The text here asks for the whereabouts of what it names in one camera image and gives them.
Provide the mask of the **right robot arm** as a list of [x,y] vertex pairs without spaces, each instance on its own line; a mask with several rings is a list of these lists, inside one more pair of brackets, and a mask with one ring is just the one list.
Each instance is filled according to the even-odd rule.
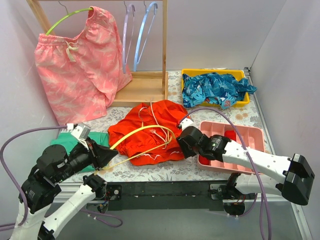
[[211,161],[253,170],[254,176],[231,175],[226,192],[232,199],[251,193],[265,193],[282,196],[301,206],[309,203],[315,174],[303,155],[278,156],[244,148],[226,136],[215,134],[208,137],[194,126],[186,127],[176,141],[185,158],[200,155]]

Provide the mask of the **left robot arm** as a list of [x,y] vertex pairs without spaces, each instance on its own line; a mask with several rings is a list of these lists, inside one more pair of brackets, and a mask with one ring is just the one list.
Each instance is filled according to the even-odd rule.
[[55,197],[62,191],[60,183],[89,165],[101,170],[118,151],[86,140],[68,153],[60,144],[48,146],[37,159],[22,184],[19,210],[12,240],[54,240],[66,224],[90,201],[101,200],[107,193],[107,182],[97,174],[85,175],[77,191],[55,212],[47,215]]

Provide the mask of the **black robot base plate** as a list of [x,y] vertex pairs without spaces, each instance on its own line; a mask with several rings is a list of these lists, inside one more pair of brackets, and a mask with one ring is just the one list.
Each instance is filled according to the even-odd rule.
[[111,182],[103,198],[89,202],[89,211],[207,209],[232,216],[245,210],[245,197],[226,191],[225,180]]

